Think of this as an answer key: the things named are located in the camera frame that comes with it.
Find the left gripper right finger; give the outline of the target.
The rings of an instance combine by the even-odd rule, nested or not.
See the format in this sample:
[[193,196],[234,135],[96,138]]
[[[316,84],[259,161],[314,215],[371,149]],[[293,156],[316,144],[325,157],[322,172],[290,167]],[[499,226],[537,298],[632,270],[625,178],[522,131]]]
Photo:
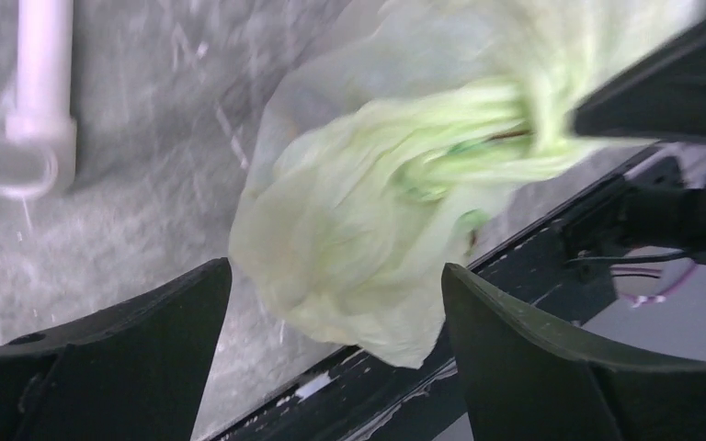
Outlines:
[[706,361],[585,331],[455,264],[442,296],[476,440],[706,440]]

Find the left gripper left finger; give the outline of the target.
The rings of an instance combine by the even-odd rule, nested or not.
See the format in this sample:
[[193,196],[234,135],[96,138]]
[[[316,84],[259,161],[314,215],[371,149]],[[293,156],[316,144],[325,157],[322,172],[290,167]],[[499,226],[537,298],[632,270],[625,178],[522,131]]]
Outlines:
[[0,440],[190,439],[231,285],[213,259],[0,345]]

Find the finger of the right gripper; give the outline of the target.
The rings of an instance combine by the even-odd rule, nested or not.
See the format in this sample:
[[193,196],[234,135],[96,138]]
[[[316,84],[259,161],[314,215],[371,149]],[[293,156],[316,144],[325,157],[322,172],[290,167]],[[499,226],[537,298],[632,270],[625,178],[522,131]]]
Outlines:
[[588,97],[574,130],[706,145],[706,18]]

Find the light green plastic bag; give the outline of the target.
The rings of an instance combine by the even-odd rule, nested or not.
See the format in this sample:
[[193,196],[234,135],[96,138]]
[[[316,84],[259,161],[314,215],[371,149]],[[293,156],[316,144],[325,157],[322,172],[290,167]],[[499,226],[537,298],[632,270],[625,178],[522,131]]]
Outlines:
[[354,1],[338,45],[268,103],[229,239],[264,306],[322,343],[419,368],[444,265],[521,187],[608,146],[580,102],[706,1]]

